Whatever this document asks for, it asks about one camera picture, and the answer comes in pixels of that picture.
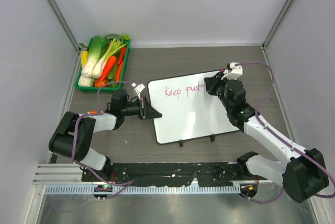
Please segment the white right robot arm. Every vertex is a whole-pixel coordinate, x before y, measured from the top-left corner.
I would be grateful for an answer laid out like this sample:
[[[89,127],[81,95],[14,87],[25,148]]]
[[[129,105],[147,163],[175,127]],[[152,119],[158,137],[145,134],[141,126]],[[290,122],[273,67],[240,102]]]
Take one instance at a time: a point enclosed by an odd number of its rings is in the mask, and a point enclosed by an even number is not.
[[[273,128],[245,98],[239,80],[229,80],[217,73],[204,79],[206,92],[217,96],[227,112],[229,122],[253,137],[276,158],[271,161],[249,152],[238,158],[237,175],[244,180],[253,175],[266,178],[279,186],[295,202],[302,203],[329,186],[330,175],[320,151],[307,150]]]

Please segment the white whiteboard with black frame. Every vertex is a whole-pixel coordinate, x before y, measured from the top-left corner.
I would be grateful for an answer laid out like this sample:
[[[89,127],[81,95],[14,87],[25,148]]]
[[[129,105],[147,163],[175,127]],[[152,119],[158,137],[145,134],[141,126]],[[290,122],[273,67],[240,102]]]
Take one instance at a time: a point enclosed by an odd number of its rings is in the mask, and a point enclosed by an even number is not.
[[[216,73],[169,77],[147,84],[151,106],[162,115],[153,121],[159,144],[238,131],[218,97],[206,92],[204,78]]]

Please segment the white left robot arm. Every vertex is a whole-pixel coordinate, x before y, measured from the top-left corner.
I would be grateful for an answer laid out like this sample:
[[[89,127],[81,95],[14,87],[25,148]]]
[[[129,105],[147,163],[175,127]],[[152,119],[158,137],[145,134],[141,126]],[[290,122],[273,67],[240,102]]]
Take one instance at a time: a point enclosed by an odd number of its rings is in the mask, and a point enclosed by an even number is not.
[[[107,181],[112,175],[112,164],[110,158],[91,148],[92,136],[97,132],[118,129],[126,116],[145,120],[161,118],[162,114],[145,97],[130,99],[124,89],[119,89],[112,93],[103,113],[66,112],[49,141],[49,151],[92,169],[99,181]]]

